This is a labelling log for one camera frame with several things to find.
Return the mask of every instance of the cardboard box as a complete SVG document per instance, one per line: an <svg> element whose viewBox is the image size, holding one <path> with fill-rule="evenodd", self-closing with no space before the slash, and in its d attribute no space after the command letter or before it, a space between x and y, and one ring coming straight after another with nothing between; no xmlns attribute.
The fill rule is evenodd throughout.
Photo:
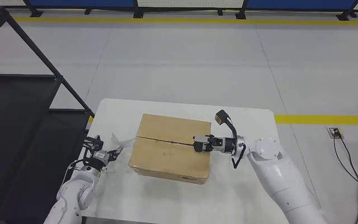
<svg viewBox="0 0 358 224"><path fill-rule="evenodd" d="M143 114L129 166L139 175L203 184L210 153L195 152L193 136L210 134L210 122Z"/></svg>

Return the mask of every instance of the box flap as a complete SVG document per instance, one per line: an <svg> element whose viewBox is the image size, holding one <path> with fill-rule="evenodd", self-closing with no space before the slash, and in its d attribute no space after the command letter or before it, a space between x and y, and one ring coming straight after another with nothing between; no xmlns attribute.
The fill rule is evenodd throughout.
<svg viewBox="0 0 358 224"><path fill-rule="evenodd" d="M129 166L195 178L209 177L210 153L192 146L137 138Z"/></svg>
<svg viewBox="0 0 358 224"><path fill-rule="evenodd" d="M137 137L193 144L193 136L210 134L211 122L143 114Z"/></svg>

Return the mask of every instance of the black panel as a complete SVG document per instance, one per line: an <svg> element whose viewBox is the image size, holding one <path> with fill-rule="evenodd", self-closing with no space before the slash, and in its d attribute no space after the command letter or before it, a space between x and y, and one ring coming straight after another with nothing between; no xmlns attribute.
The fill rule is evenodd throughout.
<svg viewBox="0 0 358 224"><path fill-rule="evenodd" d="M50 110L0 211L8 223L43 223L56 202L66 168L79 156L90 114Z"/></svg>
<svg viewBox="0 0 358 224"><path fill-rule="evenodd" d="M0 74L0 207L59 85L51 75Z"/></svg>

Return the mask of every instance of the black cable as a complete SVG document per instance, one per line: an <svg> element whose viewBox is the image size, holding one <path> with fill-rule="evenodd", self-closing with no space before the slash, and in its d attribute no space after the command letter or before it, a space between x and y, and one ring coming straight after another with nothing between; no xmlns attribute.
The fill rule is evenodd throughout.
<svg viewBox="0 0 358 224"><path fill-rule="evenodd" d="M346 167L343 165L342 161L340 160L340 157L338 156L338 153L337 153L337 150L336 150L336 136L334 135L333 136L333 146L335 148L335 153L336 153L336 156L337 156L337 159L339 160L340 164L342 165L343 169L345 169L345 171L356 181L358 182L358 179L354 178L354 176L346 169ZM348 152L348 156L350 158L350 162L351 162L351 155L347 149L347 152Z"/></svg>
<svg viewBox="0 0 358 224"><path fill-rule="evenodd" d="M234 168L236 169L237 166L239 165L242 157L244 156L244 153L245 153L245 150L246 150L246 145L243 144L243 148L241 150L241 153L240 153L240 156L239 156L239 159L237 160L237 162L235 162L234 158L231 158L231 161L233 162L233 165L234 165Z"/></svg>
<svg viewBox="0 0 358 224"><path fill-rule="evenodd" d="M336 150L336 136L338 136L338 137L340 138L340 140L342 141L342 143L343 143L343 145L344 145L344 147L345 147L345 149L346 149L346 151L347 151L347 153L348 153L349 163L351 164L351 167L352 167L353 172L354 172L354 174L356 175L357 179L354 178L353 175L352 175L350 172L348 172L348 170L345 168L345 166L344 166L343 163L341 162L340 158L338 157L337 150ZM343 169L345 169L345 171L346 171L356 182L358 182L358 174L357 174L357 172L356 172L356 169L354 169L354 166L353 166L353 163L352 163L351 154L349 153L349 150L348 150L348 148L347 148L345 142L343 141L343 138L342 138L342 136L341 136L341 133L340 133L340 131L339 131L337 128L334 129L333 145L334 145L334 147L335 147L336 156L337 156L339 162L341 163ZM357 218L356 218L355 224L358 224L358 216L357 216Z"/></svg>
<svg viewBox="0 0 358 224"><path fill-rule="evenodd" d="M338 135L338 136L339 136L339 138L341 139L343 145L345 146L345 149L346 149L346 151L347 151L347 153L348 153L348 157L349 157L349 163L351 164L351 167L352 167L352 169L353 169L353 172L354 172L354 174L356 175L356 177L357 177L357 179L358 179L358 174L357 174L357 172L356 172L356 169L354 169L354 166L353 166L353 163L352 163L351 154L349 153L349 150L348 150L348 148L347 148L345 142L343 141L343 138L342 138L340 135Z"/></svg>

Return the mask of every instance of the gray floor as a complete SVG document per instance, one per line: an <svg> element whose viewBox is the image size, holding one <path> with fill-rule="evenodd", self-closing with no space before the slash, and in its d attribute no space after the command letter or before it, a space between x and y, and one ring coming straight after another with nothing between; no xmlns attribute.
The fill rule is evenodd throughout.
<svg viewBox="0 0 358 224"><path fill-rule="evenodd" d="M82 13L69 11L65 16ZM64 13L46 12L43 16L58 15ZM94 12L90 16L131 15ZM323 14L282 16L295 20L336 20ZM278 15L249 13L248 17L277 19ZM263 108L275 114L358 114L356 26L49 23L21 23L21 26L94 111L103 98L111 97ZM0 50L1 73L50 73L8 26L0 29ZM81 108L63 88L52 107ZM358 211L358 186L338 163L326 126L277 128L282 146L300 168L328 222L353 223ZM358 164L358 127L340 128L354 164ZM347 164L342 146L337 147ZM88 223L116 221L89 219Z"/></svg>

